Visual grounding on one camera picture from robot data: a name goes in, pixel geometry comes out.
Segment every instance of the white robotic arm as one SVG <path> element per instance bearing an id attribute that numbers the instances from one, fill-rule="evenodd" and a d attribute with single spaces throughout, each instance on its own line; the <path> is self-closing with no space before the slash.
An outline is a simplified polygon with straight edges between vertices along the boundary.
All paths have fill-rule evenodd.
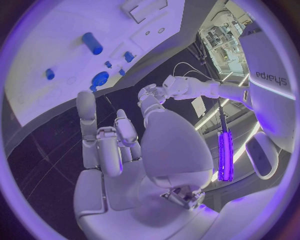
<path id="1" fill-rule="evenodd" d="M 232 83 L 221 84 L 214 80 L 203 82 L 197 78 L 188 76 L 169 75 L 163 82 L 162 87 L 151 84 L 142 88 L 138 93 L 139 101 L 142 102 L 148 95 L 156 97 L 161 104 L 169 98 L 183 100 L 194 99 L 200 96 L 212 99 L 221 97 L 243 103 L 247 108 L 252 110 L 248 87 L 237 86 Z"/>

